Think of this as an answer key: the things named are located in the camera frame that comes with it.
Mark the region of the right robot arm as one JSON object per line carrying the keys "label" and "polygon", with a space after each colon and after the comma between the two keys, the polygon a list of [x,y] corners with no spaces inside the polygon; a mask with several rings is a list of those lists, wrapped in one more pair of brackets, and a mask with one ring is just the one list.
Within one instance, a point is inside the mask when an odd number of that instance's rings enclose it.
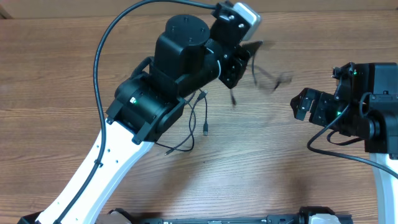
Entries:
{"label": "right robot arm", "polygon": [[[304,88],[290,101],[294,118],[322,127],[307,143],[315,153],[372,166],[376,183],[379,223],[397,223],[397,64],[347,63],[333,68],[334,94]],[[347,146],[364,143],[369,159],[325,151],[312,143],[325,131],[348,136]]]}

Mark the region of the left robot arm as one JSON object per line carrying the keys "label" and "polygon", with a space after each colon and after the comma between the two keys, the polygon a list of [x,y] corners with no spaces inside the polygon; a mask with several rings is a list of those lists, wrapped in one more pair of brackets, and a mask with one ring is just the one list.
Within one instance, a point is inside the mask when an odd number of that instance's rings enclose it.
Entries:
{"label": "left robot arm", "polygon": [[259,48],[251,42],[255,12],[215,13],[208,26],[191,15],[171,17],[155,45],[118,86],[102,130],[56,200],[21,223],[94,223],[128,170],[181,117],[186,97],[214,79],[236,86]]}

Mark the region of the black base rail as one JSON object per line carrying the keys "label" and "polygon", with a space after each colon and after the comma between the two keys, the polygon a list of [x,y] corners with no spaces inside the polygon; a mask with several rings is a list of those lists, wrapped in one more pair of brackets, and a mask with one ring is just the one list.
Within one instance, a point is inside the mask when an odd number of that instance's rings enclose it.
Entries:
{"label": "black base rail", "polygon": [[110,215],[120,215],[128,223],[135,224],[353,224],[351,215],[337,214],[329,207],[300,207],[297,213],[271,214],[264,217],[234,217],[234,218],[175,218],[166,219],[154,213],[134,215],[121,208],[108,212]]}

